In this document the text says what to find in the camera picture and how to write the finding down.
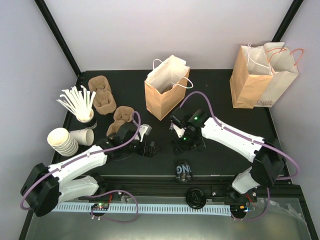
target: wall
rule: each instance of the wall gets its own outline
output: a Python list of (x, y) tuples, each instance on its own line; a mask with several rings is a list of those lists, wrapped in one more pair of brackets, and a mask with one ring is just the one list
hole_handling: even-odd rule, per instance
[(150, 69), (174, 54), (232, 69), (239, 44), (275, 35), (292, 0), (46, 0), (82, 71)]
[(46, 137), (66, 115), (55, 99), (76, 76), (33, 0), (0, 1), (0, 34), (0, 239), (17, 240), (20, 189), (52, 159)]
[(318, 235), (320, 235), (319, 11), (319, 0), (304, 1), (282, 38), (291, 50), (303, 48), (305, 53), (298, 64), (299, 76), (271, 109), (283, 149), (301, 166), (301, 174), (294, 183), (302, 187)]

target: paper bag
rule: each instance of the paper bag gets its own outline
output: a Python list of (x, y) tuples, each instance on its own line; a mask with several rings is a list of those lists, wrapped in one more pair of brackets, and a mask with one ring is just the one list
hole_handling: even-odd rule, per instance
[(241, 46), (230, 79), (233, 107), (252, 109), (272, 77), (264, 47)]
[(186, 63), (171, 55), (153, 68), (144, 81), (146, 109), (160, 121), (185, 98), (186, 88), (193, 87), (188, 79), (190, 68)]
[(289, 48), (284, 47), (284, 42), (268, 42), (264, 45), (267, 58), (271, 64), (273, 78), (265, 89), (256, 107), (272, 107), (281, 95), (287, 90), (290, 84), (298, 76), (297, 62)]

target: gray floor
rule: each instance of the gray floor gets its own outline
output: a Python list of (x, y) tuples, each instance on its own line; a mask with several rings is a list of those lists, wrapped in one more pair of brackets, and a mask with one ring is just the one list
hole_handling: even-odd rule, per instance
[[(268, 213), (252, 222), (238, 222), (225, 216), (141, 214), (129, 224), (92, 220), (89, 213), (51, 212), (34, 217), (27, 240), (307, 240), (307, 225), (301, 217), (299, 201), (272, 199)], [(264, 202), (249, 212), (261, 213)], [(109, 214), (128, 220), (129, 214)]]

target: bundle of straws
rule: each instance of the bundle of straws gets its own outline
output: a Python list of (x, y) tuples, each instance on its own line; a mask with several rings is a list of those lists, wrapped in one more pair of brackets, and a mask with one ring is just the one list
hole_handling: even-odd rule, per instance
[(87, 89), (82, 85), (81, 88), (83, 89), (83, 92), (78, 91), (75, 86), (73, 86), (71, 90), (62, 90), (65, 94), (61, 94), (60, 98), (63, 97), (65, 100), (62, 101), (58, 99), (57, 101), (79, 120), (86, 121), (90, 119), (90, 113), (96, 92), (94, 91), (90, 97), (90, 91), (87, 91)]

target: perforated white strip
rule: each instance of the perforated white strip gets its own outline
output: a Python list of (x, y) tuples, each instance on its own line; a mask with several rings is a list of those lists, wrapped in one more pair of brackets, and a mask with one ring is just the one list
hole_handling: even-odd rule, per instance
[[(95, 203), (86, 202), (62, 202), (58, 204), (53, 212), (89, 213), (91, 206)], [(95, 210), (94, 213), (134, 214), (136, 213), (134, 203), (111, 203), (108, 210)], [(193, 209), (187, 204), (139, 204), (140, 214), (190, 214), (190, 215), (221, 215), (230, 216), (228, 205), (205, 205), (201, 209)]]

